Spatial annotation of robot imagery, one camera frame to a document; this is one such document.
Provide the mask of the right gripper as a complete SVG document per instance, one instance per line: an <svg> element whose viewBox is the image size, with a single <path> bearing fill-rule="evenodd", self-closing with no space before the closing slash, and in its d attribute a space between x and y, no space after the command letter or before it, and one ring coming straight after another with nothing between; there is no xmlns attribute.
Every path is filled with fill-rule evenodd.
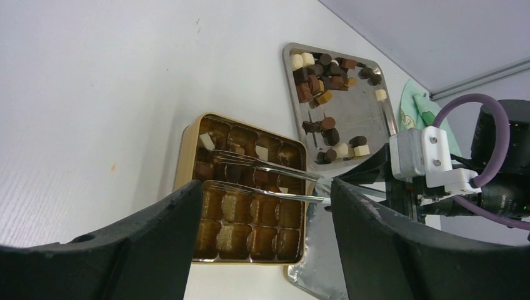
<svg viewBox="0 0 530 300"><path fill-rule="evenodd" d="M374 183L384 183L385 190L379 191L371 187L362 187L363 184ZM386 195L387 207L421 224L426 223L425 217L418 213L416 198L408 189L408 183L395 179L392 174L389 143L361 164L335 176L333 178L334 194L340 185L347 185L366 195Z"/></svg>

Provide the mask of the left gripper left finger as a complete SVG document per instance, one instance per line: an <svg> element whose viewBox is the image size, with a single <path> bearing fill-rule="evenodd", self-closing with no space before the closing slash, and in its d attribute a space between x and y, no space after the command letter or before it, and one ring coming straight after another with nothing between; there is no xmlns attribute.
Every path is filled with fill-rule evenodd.
<svg viewBox="0 0 530 300"><path fill-rule="evenodd" d="M2 299L182 299L202 209L191 181L106 227L29 248L1 247Z"/></svg>

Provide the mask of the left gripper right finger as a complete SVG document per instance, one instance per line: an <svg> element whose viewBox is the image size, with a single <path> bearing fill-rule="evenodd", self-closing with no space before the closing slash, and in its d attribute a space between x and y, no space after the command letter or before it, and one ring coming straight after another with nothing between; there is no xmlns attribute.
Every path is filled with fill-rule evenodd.
<svg viewBox="0 0 530 300"><path fill-rule="evenodd" d="M349 299L528 299L529 247L449 234L335 180L331 212Z"/></svg>

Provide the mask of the gold chocolate box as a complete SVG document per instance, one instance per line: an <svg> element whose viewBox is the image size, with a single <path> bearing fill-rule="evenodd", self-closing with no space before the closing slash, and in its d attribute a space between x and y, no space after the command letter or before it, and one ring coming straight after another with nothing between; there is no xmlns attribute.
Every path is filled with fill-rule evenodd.
<svg viewBox="0 0 530 300"><path fill-rule="evenodd" d="M192 260L198 264L298 263L305 247L306 182L219 154L246 155L303 171L306 148L291 138L215 113L200 115L182 134L175 188L202 184L202 211Z"/></svg>

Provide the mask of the metal serving tongs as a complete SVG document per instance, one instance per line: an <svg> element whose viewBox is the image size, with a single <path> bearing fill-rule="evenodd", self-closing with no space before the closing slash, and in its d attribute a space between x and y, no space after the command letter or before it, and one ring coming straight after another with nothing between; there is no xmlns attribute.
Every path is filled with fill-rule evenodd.
<svg viewBox="0 0 530 300"><path fill-rule="evenodd" d="M213 150L209 158L215 164L225 166L226 180L205 181L205 188L326 206L331 204L331 178L230 151Z"/></svg>

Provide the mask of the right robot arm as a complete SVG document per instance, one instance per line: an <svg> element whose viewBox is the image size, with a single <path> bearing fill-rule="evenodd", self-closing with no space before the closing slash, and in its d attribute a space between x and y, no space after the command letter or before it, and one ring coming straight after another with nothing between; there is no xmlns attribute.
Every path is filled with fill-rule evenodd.
<svg viewBox="0 0 530 300"><path fill-rule="evenodd" d="M443 119L477 102L481 110L471 157L449 150ZM385 181L387 205L405 214L481 216L510 228L529 229L529 102L467 94L444 106L432 125L392 135L369 159L339 175L349 184Z"/></svg>

